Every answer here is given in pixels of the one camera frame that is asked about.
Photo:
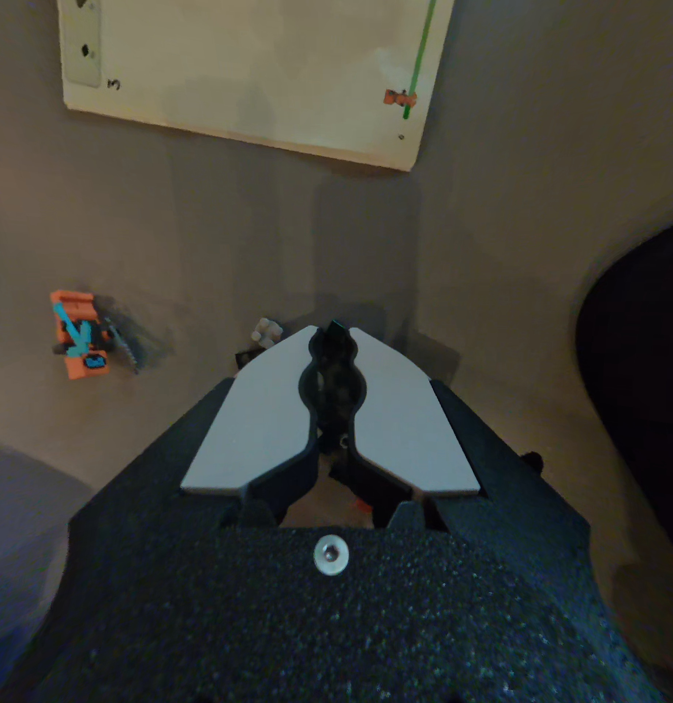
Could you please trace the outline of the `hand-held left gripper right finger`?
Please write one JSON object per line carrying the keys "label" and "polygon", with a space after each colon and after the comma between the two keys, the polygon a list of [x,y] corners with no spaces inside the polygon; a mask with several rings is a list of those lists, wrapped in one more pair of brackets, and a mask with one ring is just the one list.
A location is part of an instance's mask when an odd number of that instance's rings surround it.
{"label": "hand-held left gripper right finger", "polygon": [[351,327],[358,382],[348,421],[345,483],[384,528],[402,503],[478,498],[482,485],[429,376],[406,356]]}

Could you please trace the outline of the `brick building instruction booklet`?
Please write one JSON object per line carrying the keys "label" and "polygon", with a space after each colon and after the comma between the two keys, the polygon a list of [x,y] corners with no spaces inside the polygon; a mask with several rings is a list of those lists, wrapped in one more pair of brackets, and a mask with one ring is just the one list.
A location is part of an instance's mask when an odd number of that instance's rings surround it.
{"label": "brick building instruction booklet", "polygon": [[397,171],[454,1],[58,1],[70,110]]}

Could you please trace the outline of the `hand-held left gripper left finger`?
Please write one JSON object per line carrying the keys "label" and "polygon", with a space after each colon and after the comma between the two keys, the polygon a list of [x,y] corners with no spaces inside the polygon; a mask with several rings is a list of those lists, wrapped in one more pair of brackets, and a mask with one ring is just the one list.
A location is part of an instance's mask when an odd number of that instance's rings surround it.
{"label": "hand-held left gripper left finger", "polygon": [[186,494],[261,501],[275,517],[316,484],[320,329],[308,326],[246,365],[183,477]]}

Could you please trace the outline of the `orange and teal brick figure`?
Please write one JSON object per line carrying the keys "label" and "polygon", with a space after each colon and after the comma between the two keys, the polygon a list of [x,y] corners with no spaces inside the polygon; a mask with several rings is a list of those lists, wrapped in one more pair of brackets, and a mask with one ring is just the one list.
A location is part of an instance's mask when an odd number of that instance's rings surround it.
{"label": "orange and teal brick figure", "polygon": [[111,358],[121,359],[132,374],[139,374],[138,355],[94,294],[56,290],[50,301],[56,336],[52,352],[63,360],[68,380],[109,374]]}

